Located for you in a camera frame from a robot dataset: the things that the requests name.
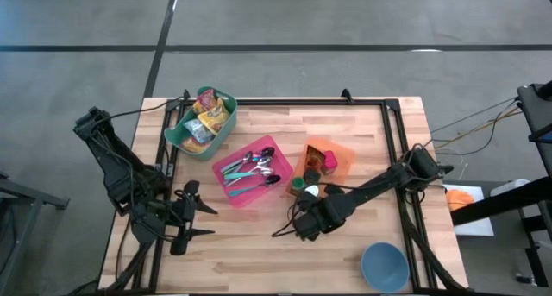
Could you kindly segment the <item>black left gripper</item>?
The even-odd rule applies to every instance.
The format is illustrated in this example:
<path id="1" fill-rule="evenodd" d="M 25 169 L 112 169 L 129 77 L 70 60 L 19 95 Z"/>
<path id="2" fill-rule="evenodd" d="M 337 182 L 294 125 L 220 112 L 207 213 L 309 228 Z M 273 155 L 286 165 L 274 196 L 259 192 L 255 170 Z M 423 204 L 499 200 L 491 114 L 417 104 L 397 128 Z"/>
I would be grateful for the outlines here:
<path id="1" fill-rule="evenodd" d="M 209 207 L 201 198 L 196 198 L 196 210 L 212 215 L 218 212 Z M 195 217 L 195 207 L 190 197 L 178 198 L 172 203 L 172 215 L 174 216 L 174 226 L 178 227 L 178 233 L 173 240 L 170 248 L 172 255 L 184 255 L 188 249 L 188 244 L 194 236 L 205 236 L 214 234 L 214 230 L 193 229 L 193 220 Z"/>

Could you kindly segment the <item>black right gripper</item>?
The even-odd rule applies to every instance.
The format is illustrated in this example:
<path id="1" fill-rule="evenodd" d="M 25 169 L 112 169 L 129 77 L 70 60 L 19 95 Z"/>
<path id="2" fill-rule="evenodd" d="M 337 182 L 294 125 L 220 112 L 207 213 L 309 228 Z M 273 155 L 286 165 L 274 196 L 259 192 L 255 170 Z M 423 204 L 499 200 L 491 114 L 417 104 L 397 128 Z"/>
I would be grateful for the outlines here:
<path id="1" fill-rule="evenodd" d="M 293 220 L 293 226 L 276 230 L 272 238 L 292 235 L 314 242 L 320 234 L 328 234 L 341 227 L 347 217 L 347 206 L 332 198 L 321 199 L 316 203 L 303 201 L 298 207 L 302 215 Z"/>

